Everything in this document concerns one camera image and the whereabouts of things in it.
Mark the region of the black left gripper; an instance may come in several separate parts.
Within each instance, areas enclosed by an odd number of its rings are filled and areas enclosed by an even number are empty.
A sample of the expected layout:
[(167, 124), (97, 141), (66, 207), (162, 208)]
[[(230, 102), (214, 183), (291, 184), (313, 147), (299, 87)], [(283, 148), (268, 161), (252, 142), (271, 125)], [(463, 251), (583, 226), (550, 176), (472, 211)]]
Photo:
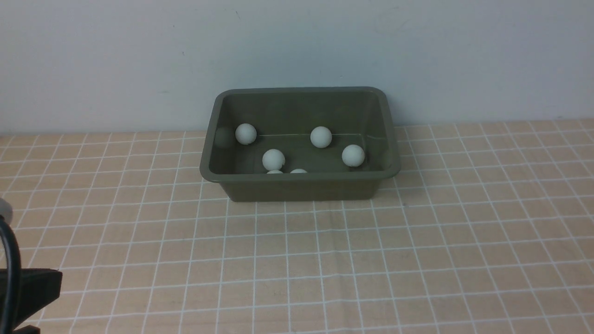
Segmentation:
[(9, 283), (6, 269), (0, 271), (2, 334), (40, 334), (41, 329), (19, 326), (57, 300), (61, 294), (62, 272), (51, 269), (21, 269), (19, 284)]

